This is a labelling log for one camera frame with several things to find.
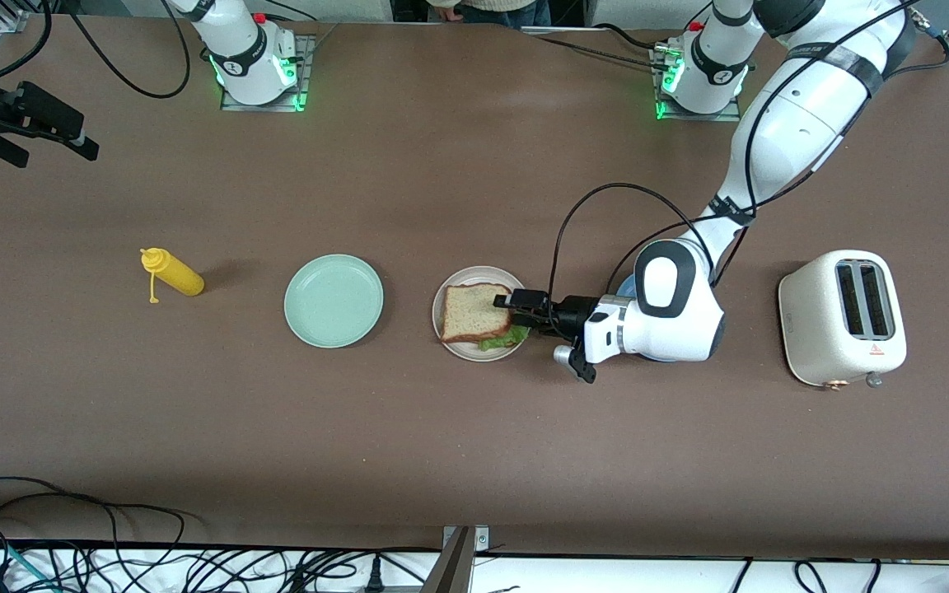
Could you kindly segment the green lettuce leaf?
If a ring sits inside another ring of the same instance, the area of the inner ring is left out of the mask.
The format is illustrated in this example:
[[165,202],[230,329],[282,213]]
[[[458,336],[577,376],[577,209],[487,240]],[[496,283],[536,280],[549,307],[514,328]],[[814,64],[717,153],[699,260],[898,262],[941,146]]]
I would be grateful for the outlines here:
[[504,334],[498,335],[479,342],[481,352],[499,348],[512,348],[524,342],[530,335],[530,327],[522,325],[512,325]]

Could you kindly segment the brown toast slice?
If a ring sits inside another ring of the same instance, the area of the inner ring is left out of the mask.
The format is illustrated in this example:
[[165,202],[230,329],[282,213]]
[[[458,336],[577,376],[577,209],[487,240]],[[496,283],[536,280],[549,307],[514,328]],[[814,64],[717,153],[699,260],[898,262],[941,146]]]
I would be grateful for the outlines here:
[[442,330],[443,343],[481,343],[504,338],[512,329],[512,313],[497,307],[497,297],[504,301],[512,289],[502,284],[450,285],[444,293]]

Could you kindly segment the yellow squeeze bottle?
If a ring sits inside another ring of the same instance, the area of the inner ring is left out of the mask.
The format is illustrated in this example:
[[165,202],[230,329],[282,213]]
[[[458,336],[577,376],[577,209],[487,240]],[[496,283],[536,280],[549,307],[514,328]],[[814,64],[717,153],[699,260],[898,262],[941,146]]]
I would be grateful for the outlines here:
[[148,301],[156,304],[156,282],[162,281],[187,297],[195,297],[204,290],[206,283],[190,266],[182,263],[172,253],[162,248],[142,249],[142,266],[147,271]]

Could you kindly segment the blue plate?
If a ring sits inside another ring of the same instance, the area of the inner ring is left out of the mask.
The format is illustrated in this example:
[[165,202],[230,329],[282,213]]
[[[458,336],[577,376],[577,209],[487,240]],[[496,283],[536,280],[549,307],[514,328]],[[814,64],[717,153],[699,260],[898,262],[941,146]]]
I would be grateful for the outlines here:
[[[637,283],[636,283],[635,274],[630,274],[630,275],[618,286],[618,288],[616,289],[615,294],[616,294],[616,296],[618,296],[618,297],[628,297],[629,299],[636,299],[636,297],[637,297]],[[671,363],[671,361],[666,361],[666,360],[663,360],[663,359],[655,359],[655,357],[644,356],[644,354],[641,354],[641,357],[643,357],[643,359],[648,360],[648,361],[661,362],[661,363]]]

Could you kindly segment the beige plate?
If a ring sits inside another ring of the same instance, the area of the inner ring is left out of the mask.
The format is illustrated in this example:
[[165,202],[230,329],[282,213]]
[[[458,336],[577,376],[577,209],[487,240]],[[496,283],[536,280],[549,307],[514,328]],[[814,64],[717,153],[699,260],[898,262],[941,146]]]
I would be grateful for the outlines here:
[[520,347],[519,344],[512,348],[499,348],[489,350],[489,352],[481,352],[481,350],[479,350],[479,343],[443,343],[441,341],[443,302],[446,287],[450,285],[481,284],[482,282],[502,284],[512,290],[524,287],[523,282],[521,282],[519,278],[516,278],[515,275],[511,273],[506,273],[506,271],[501,270],[501,268],[491,266],[468,267],[458,271],[458,273],[452,274],[451,277],[438,288],[432,304],[432,326],[438,338],[438,342],[442,343],[449,353],[455,354],[460,359],[468,362],[496,362],[511,356],[511,354]]

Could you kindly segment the mint green plate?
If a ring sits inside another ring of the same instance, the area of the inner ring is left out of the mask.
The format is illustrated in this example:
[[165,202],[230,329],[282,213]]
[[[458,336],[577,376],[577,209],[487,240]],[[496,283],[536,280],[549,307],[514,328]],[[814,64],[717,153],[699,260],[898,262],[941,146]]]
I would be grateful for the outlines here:
[[385,301],[379,273],[364,259],[333,253],[305,263],[283,298],[287,326],[313,347],[354,345],[376,327]]

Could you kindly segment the white toaster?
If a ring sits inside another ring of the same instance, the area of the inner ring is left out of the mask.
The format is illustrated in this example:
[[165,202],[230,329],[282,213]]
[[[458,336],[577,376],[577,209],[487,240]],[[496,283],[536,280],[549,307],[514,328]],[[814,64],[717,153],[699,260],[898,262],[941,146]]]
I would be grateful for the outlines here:
[[894,278],[877,253],[836,250],[810,260],[781,278],[777,304],[788,368],[806,385],[877,388],[907,359]]

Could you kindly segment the person in blue jeans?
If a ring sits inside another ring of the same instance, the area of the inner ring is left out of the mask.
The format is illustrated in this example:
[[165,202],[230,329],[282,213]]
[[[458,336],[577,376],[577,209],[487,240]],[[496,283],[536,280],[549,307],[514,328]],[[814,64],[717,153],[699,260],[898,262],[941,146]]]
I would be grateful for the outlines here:
[[508,29],[551,26],[549,0],[425,0],[446,23],[498,24]]

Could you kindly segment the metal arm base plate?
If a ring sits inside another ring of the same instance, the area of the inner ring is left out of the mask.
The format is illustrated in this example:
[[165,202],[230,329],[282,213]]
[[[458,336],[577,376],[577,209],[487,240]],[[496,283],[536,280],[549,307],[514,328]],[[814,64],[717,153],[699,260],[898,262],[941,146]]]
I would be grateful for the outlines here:
[[738,94],[746,71],[734,82],[724,86],[708,86],[707,98],[696,95],[702,89],[695,83],[696,68],[686,65],[683,50],[675,44],[655,44],[649,50],[654,72],[656,114],[658,119],[674,118],[689,121],[723,121],[741,119]]
[[301,113],[305,111],[314,63],[316,37],[276,29],[273,44],[244,75],[235,59],[212,57],[222,89],[223,112]]

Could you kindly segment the grey metal bracket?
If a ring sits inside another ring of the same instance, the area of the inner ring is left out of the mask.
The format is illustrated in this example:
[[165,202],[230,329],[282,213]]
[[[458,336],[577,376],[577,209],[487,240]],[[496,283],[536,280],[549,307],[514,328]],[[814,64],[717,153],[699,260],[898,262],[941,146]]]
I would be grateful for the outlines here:
[[433,593],[470,593],[475,553],[489,549],[488,525],[448,525],[443,529],[443,549],[434,571],[438,571]]

